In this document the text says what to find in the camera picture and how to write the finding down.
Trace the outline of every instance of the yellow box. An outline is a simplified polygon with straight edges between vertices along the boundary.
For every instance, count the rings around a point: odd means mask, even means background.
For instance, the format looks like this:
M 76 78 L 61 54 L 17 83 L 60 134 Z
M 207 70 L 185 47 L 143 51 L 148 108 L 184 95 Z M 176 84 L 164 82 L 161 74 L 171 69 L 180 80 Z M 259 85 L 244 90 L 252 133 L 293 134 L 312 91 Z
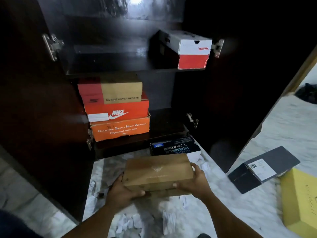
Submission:
M 281 177 L 283 223 L 303 238 L 317 237 L 317 178 L 292 168 Z

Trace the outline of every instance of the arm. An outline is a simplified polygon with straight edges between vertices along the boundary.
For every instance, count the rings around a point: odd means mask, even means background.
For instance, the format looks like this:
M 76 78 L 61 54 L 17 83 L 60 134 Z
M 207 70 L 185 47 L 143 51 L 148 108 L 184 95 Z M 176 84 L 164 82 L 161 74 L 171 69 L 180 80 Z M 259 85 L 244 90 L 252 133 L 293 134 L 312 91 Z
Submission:
M 107 237 L 114 215 L 132 203 L 132 200 L 145 195 L 144 191 L 132 192 L 121 183 L 122 174 L 113 183 L 107 194 L 104 207 L 83 223 L 72 229 L 63 238 Z
M 195 168 L 194 179 L 189 183 L 176 183 L 173 184 L 173 186 L 180 190 L 191 192 L 193 196 L 204 203 L 210 213 L 212 222 L 214 223 L 217 236 L 219 238 L 261 238 L 262 236 L 232 214 L 214 195 L 210 189 L 204 171 L 202 171 L 199 166 L 194 163 L 191 163 L 191 165 Z

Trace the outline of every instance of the forearm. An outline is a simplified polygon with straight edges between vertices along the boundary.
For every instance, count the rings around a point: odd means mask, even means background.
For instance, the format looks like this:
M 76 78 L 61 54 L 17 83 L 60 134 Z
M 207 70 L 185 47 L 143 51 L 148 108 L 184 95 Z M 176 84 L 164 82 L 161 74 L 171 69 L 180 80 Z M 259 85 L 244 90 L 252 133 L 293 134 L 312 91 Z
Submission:
M 202 200 L 207 207 L 218 238 L 251 237 L 261 238 L 256 231 L 237 218 L 221 201 L 210 191 Z
M 64 235 L 63 238 L 107 237 L 115 214 L 115 210 L 105 205 L 83 223 Z

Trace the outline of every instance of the white wall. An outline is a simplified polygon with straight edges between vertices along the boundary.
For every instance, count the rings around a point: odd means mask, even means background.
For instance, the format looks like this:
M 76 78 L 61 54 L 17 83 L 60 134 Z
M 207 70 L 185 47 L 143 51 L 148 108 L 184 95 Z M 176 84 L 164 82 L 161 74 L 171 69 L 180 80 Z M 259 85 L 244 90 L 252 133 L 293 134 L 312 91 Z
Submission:
M 303 82 L 299 85 L 299 87 L 302 87 L 305 85 L 305 83 L 309 84 L 317 84 L 317 64 L 311 69 L 311 71 L 307 74 Z

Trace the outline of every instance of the person's left hand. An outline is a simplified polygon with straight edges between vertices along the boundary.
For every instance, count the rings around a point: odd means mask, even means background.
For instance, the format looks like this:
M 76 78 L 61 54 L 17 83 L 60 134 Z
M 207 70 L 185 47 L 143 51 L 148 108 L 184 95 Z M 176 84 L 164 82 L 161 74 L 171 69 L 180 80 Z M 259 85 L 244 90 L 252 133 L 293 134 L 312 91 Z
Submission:
M 145 195 L 145 191 L 130 191 L 126 188 L 121 180 L 123 173 L 115 180 L 112 187 L 109 189 L 105 206 L 108 206 L 115 213 L 132 203 L 132 200 Z

